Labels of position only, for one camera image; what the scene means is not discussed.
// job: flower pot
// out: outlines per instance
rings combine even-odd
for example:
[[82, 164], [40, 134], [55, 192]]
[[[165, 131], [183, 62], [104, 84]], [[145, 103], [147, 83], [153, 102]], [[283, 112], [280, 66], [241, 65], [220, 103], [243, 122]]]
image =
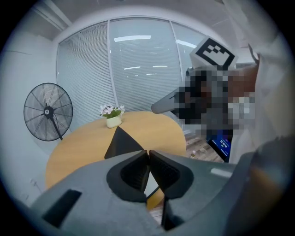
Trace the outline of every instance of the flower pot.
[[113, 118], [106, 119], [106, 126], [108, 128], [114, 128], [114, 127], [120, 125], [121, 123], [122, 123], [122, 121], [121, 121], [120, 116], [116, 116], [116, 117], [113, 117]]

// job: monitor screen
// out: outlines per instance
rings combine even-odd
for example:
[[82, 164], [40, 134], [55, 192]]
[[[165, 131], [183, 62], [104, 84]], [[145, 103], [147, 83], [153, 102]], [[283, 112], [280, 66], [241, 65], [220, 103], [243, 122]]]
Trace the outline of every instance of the monitor screen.
[[228, 162], [230, 158], [231, 138], [230, 130], [219, 130], [218, 134], [207, 139], [208, 144], [217, 152], [217, 154]]

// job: black triangular part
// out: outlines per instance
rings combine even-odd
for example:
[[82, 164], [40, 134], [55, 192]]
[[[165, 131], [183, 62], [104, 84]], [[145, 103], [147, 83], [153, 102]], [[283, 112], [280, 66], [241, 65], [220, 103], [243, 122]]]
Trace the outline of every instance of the black triangular part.
[[118, 126], [106, 151], [105, 159], [141, 150], [144, 150], [142, 146]]
[[150, 171], [157, 184], [163, 191], [165, 198], [182, 197], [194, 181], [192, 171], [170, 158], [154, 151], [149, 151]]
[[61, 223], [78, 201], [81, 194], [81, 192], [72, 189], [66, 191], [42, 218], [53, 226], [57, 228], [60, 227]]
[[117, 197], [124, 201], [147, 202], [144, 194], [149, 176], [149, 157], [146, 151], [114, 165], [106, 181]]

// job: white wall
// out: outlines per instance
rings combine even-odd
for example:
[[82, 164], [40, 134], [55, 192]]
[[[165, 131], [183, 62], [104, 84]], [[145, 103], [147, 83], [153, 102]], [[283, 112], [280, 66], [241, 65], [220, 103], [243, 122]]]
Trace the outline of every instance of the white wall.
[[239, 57], [237, 63], [254, 63], [248, 47], [237, 48], [234, 52]]
[[0, 172], [10, 194], [27, 205], [45, 189], [46, 163], [59, 142], [34, 138], [24, 122], [29, 92], [38, 84], [56, 82], [51, 54], [51, 41], [16, 30], [0, 58]]

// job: glass wall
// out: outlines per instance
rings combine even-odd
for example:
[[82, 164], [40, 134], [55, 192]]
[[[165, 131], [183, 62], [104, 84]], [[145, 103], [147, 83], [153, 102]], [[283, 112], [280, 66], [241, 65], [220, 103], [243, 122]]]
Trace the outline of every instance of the glass wall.
[[197, 47], [205, 36], [177, 23], [172, 23], [172, 26], [174, 28], [176, 43], [179, 49], [183, 78], [185, 78], [186, 70], [192, 66], [189, 54]]
[[[177, 23], [151, 18], [107, 24], [86, 28], [59, 44], [57, 84], [73, 103], [71, 130], [100, 118], [98, 110], [104, 104], [150, 111], [153, 103], [179, 86], [180, 68], [184, 77], [191, 67], [189, 53], [204, 37]], [[165, 115], [180, 124], [171, 112]]]

